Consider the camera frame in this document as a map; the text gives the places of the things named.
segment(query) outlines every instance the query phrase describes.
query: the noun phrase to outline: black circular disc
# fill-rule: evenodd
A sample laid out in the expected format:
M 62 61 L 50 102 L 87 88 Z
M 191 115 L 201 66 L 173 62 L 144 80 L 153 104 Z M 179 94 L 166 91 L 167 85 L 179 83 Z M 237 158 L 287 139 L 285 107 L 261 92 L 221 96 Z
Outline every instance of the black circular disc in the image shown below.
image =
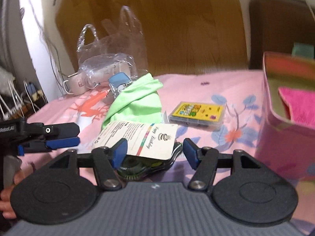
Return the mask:
M 212 199 L 232 219 L 251 225 L 275 225 L 291 218 L 298 197 L 295 189 L 276 174 L 258 170 L 219 181 Z
M 59 224 L 83 215 L 97 198 L 96 187 L 69 170 L 47 170 L 18 184 L 11 205 L 18 217 L 35 224 Z

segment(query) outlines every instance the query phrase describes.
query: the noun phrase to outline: plastic case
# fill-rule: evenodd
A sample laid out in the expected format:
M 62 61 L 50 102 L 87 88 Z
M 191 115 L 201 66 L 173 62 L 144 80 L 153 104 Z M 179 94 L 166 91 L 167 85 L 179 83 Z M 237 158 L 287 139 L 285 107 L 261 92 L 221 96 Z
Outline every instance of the plastic case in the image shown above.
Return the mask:
M 178 124 L 211 127 L 215 131 L 221 128 L 224 115 L 225 106 L 182 101 L 170 114 L 169 119 Z

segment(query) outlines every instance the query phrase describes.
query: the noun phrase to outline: plastic bag handle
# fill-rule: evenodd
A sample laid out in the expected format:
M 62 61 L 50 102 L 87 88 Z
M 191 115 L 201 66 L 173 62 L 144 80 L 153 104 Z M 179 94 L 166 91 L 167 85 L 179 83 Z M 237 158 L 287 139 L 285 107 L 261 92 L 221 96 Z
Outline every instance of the plastic bag handle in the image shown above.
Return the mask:
M 119 24 L 119 28 L 123 31 L 126 29 L 127 32 L 132 34 L 142 34 L 141 23 L 128 6 L 122 6 Z
M 80 52 L 82 47 L 84 46 L 84 42 L 85 42 L 85 33 L 86 31 L 90 29 L 92 31 L 92 34 L 94 35 L 94 41 L 98 41 L 98 37 L 97 37 L 97 34 L 96 34 L 96 29 L 95 27 L 92 25 L 92 24 L 86 24 L 81 33 L 80 33 L 80 36 L 79 36 L 79 39 L 78 39 L 78 43 L 77 43 L 77 52 Z

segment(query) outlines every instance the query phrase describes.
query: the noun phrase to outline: silver screw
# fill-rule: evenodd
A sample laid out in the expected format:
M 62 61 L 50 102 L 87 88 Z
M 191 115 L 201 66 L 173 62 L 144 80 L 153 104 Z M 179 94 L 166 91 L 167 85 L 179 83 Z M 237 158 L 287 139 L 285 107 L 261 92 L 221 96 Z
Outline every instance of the silver screw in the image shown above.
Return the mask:
M 109 188 L 115 188 L 119 185 L 119 182 L 115 179 L 107 179 L 106 181 L 103 182 L 103 184 L 106 186 L 106 187 L 109 187 Z
M 190 183 L 190 187 L 193 189 L 202 189 L 206 186 L 206 184 L 202 181 L 195 180 Z

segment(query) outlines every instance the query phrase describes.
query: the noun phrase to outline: pink box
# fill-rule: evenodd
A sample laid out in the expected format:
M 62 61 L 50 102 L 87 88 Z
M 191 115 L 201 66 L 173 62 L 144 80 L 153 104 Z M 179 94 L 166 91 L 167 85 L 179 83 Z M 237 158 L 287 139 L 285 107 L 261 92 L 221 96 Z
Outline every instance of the pink box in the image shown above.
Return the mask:
M 286 118 L 278 87 L 315 91 L 315 62 L 268 52 L 263 71 L 262 126 L 255 157 L 284 178 L 314 179 L 315 129 Z

